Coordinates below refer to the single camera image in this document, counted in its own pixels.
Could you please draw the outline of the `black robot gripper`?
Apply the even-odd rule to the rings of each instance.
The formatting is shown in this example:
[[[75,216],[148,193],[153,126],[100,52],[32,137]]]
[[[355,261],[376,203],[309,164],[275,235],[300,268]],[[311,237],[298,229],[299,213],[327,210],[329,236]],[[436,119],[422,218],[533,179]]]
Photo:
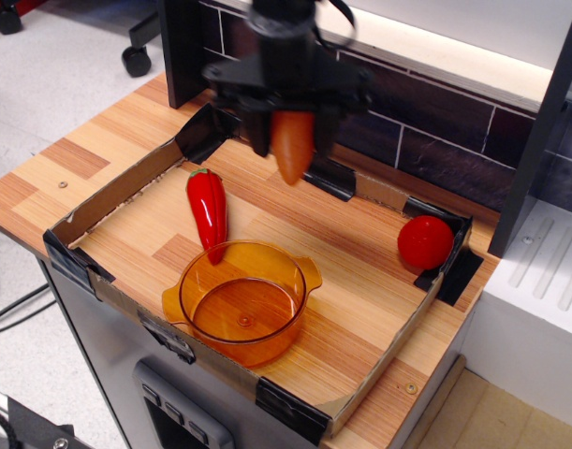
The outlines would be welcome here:
[[[271,149],[274,111],[316,112],[315,151],[329,155],[341,121],[338,110],[363,111],[370,104],[371,74],[337,60],[312,39],[263,39],[257,52],[207,65],[202,75],[216,106],[242,115],[249,143],[261,157]]]

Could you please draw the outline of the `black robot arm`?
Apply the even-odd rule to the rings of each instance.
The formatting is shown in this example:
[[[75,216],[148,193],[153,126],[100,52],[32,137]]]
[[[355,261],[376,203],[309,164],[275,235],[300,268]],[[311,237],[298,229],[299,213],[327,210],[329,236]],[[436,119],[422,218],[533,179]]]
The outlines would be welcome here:
[[[277,111],[315,116],[315,150],[330,154],[340,122],[370,104],[370,73],[338,61],[315,22],[314,1],[255,1],[247,25],[257,52],[240,61],[207,65],[203,77],[214,103],[240,118],[255,153],[270,149],[271,115]]]

